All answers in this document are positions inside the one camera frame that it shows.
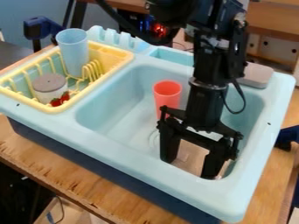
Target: blue sink base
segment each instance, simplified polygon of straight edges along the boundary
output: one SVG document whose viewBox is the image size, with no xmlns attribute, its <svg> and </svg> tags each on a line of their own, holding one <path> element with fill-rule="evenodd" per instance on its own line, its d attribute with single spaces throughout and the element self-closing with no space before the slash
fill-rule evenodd
<svg viewBox="0 0 299 224">
<path fill-rule="evenodd" d="M 21 137 L 25 137 L 36 144 L 59 154 L 75 164 L 88 169 L 91 172 L 145 198 L 146 200 L 160 206 L 171 213 L 189 221 L 190 223 L 198 224 L 219 224 L 220 220 L 211 216 L 208 213 L 198 210 L 196 207 L 190 206 L 182 200 L 176 199 L 169 194 L 162 192 L 155 187 L 148 185 L 128 174 L 118 171 L 115 168 L 103 164 L 102 162 L 93 159 L 77 150 L 74 150 L 67 145 L 53 140 L 34 129 L 28 128 L 20 122 L 9 118 L 10 125 L 14 131 Z"/>
</svg>

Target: orange cup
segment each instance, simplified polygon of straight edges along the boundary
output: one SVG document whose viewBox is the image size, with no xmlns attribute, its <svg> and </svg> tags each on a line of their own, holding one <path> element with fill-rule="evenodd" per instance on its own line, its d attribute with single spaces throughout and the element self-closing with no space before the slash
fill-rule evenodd
<svg viewBox="0 0 299 224">
<path fill-rule="evenodd" d="M 153 87 L 156 101 L 156 117 L 160 119 L 162 106 L 178 109 L 182 85 L 173 80 L 161 80 Z"/>
</svg>

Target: plastic cup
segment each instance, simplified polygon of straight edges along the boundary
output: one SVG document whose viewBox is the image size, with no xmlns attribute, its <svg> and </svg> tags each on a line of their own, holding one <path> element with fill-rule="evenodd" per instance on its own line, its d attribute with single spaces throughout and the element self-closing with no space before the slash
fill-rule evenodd
<svg viewBox="0 0 299 224">
<path fill-rule="evenodd" d="M 153 87 L 156 101 L 156 117 L 160 119 L 162 106 L 178 109 L 182 85 L 173 80 L 161 80 Z"/>
<path fill-rule="evenodd" d="M 67 72 L 75 78 L 82 76 L 82 67 L 89 61 L 87 33 L 81 29 L 67 29 L 57 34 Z"/>
</svg>

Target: background wall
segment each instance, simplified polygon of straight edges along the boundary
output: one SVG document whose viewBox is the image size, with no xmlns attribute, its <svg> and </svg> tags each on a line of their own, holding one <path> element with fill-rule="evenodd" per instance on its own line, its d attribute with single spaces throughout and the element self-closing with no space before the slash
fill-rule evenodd
<svg viewBox="0 0 299 224">
<path fill-rule="evenodd" d="M 5 41 L 31 48 L 31 41 L 23 35 L 23 21 L 27 18 L 44 16 L 62 24 L 67 3 L 68 0 L 0 0 L 0 29 Z M 89 4 L 83 29 L 87 30 L 93 25 L 118 29 L 117 23 L 100 6 Z M 43 46 L 50 43 L 50 39 L 42 41 Z"/>
</svg>

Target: red light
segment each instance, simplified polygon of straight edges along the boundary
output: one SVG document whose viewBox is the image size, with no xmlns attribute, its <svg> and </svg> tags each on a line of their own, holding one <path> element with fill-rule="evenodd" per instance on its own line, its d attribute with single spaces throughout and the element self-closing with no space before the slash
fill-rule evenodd
<svg viewBox="0 0 299 224">
<path fill-rule="evenodd" d="M 167 28 L 161 24 L 153 24 L 153 32 L 159 37 L 165 37 L 167 33 Z"/>
</svg>

